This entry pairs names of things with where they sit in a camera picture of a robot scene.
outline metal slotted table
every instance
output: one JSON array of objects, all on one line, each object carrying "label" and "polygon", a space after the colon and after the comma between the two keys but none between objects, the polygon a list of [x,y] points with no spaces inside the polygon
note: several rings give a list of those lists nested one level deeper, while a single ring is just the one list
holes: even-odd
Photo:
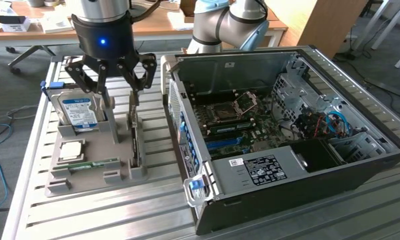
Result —
[{"label": "metal slotted table", "polygon": [[[400,137],[400,119],[317,51],[305,51]],[[161,52],[157,58],[164,54],[176,52]],[[152,88],[140,96],[137,108],[144,120],[150,177],[146,182],[132,187],[109,187],[45,197],[58,118],[46,97],[41,96],[2,233],[4,240],[400,239],[400,163],[377,174],[355,191],[196,236],[162,107],[160,70]],[[321,80],[313,72],[309,80],[323,93],[331,91],[328,86],[320,84]],[[61,61],[50,63],[46,81],[72,82]],[[129,109],[130,87],[122,78],[108,79],[106,87],[116,100],[116,118],[122,117]]]}]

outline power supply label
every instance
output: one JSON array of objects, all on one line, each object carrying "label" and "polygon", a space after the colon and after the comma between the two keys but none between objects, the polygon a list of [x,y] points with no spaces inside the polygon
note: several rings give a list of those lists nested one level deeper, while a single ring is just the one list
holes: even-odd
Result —
[{"label": "power supply label", "polygon": [[288,178],[275,155],[245,160],[244,166],[256,186]]},{"label": "power supply label", "polygon": [[89,109],[89,98],[66,99],[61,101],[70,124],[78,129],[92,128],[98,124],[94,112]]}]

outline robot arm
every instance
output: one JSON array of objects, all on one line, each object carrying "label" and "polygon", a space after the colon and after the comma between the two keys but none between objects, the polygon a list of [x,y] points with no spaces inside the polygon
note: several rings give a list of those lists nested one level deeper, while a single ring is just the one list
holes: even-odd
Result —
[{"label": "robot arm", "polygon": [[[144,19],[158,7],[157,1],[144,14],[132,17],[128,0],[68,0],[72,22],[84,52],[81,60],[69,61],[65,71],[85,93],[94,92],[109,107],[106,77],[122,76],[132,87],[132,100],[138,105],[137,93],[152,86],[157,61],[152,53],[138,54],[134,48],[132,24]],[[141,62],[145,73],[133,72]],[[85,74],[86,65],[97,73],[97,81]]]},{"label": "robot arm", "polygon": [[216,53],[221,42],[244,51],[253,50],[268,30],[267,6],[263,0],[197,0],[193,33],[188,54]]}]

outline red cable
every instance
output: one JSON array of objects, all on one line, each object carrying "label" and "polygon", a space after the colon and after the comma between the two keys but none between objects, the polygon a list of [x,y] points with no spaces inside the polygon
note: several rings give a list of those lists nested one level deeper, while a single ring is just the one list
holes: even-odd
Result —
[{"label": "red cable", "polygon": [[321,118],[323,118],[323,117],[320,116],[320,117],[319,117],[319,120],[317,120],[317,126],[315,127],[313,137],[316,137],[316,135],[317,135],[319,125],[320,125]]}]

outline chair wheel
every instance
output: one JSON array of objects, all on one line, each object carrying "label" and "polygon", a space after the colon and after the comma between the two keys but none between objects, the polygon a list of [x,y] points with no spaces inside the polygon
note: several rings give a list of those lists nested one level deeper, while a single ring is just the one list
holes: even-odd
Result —
[{"label": "chair wheel", "polygon": [[5,47],[5,51],[8,52],[8,53],[10,53],[10,54],[14,54],[16,53],[16,49],[14,49],[14,47]]},{"label": "chair wheel", "polygon": [[10,73],[13,73],[14,75],[21,73],[21,69],[20,68],[10,68]]}]

